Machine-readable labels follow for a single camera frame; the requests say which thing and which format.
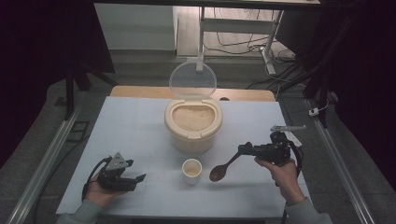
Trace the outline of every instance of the open lid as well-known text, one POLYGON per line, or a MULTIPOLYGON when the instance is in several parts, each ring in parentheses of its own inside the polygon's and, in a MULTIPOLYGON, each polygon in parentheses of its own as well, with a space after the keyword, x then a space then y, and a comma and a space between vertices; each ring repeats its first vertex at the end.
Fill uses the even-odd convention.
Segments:
POLYGON ((179 65, 169 78, 169 88, 179 98, 205 98, 215 92, 215 73, 203 63, 203 70, 197 70, 197 63, 179 65))

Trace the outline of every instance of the hand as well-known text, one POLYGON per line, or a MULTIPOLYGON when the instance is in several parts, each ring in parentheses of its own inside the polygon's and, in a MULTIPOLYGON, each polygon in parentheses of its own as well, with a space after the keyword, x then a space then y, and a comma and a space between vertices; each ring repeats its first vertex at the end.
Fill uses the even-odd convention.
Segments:
POLYGON ((113 200, 115 197, 120 196, 127 192, 127 191, 108 191, 108 190, 102 189, 102 187, 100 187, 99 183, 96 182, 97 177, 98 177, 98 174, 96 174, 91 179, 91 183, 88 186, 87 195, 85 196, 85 198, 87 200, 90 200, 93 203, 97 203, 101 207, 106 207, 110 204, 111 200, 113 200))
POLYGON ((286 161, 283 166, 273 165, 271 162, 257 157, 254 161, 271 172, 272 178, 279 185, 280 194, 286 199, 288 206, 305 200, 305 196, 297 182, 297 168, 293 159, 286 161))

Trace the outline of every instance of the small cup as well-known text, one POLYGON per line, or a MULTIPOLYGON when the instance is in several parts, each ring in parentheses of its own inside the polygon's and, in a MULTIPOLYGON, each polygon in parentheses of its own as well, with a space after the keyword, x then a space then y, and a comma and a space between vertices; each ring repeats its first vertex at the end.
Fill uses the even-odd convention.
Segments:
POLYGON ((184 161, 183 166, 183 180, 189 185, 195 185, 201 178, 202 165, 196 159, 188 159, 184 161))

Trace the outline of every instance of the table surface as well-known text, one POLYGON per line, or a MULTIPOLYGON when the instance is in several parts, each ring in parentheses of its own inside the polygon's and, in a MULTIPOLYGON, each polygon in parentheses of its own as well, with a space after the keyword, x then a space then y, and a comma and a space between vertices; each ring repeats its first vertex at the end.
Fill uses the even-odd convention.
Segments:
MULTIPOLYGON (((240 99, 254 96, 251 94, 253 92, 266 94, 261 101, 220 101, 224 119, 215 136, 214 146, 202 155, 191 156, 172 146, 171 135, 163 123, 163 111, 170 99, 163 99, 162 89, 117 87, 106 98, 57 213, 74 213, 81 203, 82 186, 95 164, 120 152, 125 160, 134 160, 123 177, 147 176, 135 191, 114 200, 104 211, 105 215, 258 219, 281 217, 285 200, 270 173, 257 165, 253 157, 238 158, 230 165, 224 179, 217 183, 208 178, 213 167, 226 163, 236 153, 237 146, 246 141, 253 145, 270 143, 270 128, 275 124, 285 125, 279 104, 272 99, 266 101, 265 97, 272 93, 225 90, 224 92, 230 93, 227 95, 230 98, 238 96, 240 99), (149 98, 120 97, 131 96, 134 91, 140 96, 143 90, 147 90, 149 98), (154 92, 158 92, 157 95, 162 99, 152 98, 153 92, 149 90, 157 90, 154 92), (191 157, 203 165, 202 178, 195 186, 185 184, 181 173, 182 163, 191 157)), ((309 196, 303 175, 299 177, 299 184, 304 194, 309 196)))

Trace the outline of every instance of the wall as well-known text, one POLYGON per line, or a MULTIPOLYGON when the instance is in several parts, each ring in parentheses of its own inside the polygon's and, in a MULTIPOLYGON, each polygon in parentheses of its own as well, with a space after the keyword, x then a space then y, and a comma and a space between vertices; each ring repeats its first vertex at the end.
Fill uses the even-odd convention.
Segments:
POLYGON ((109 49, 176 49, 176 9, 95 4, 109 49))

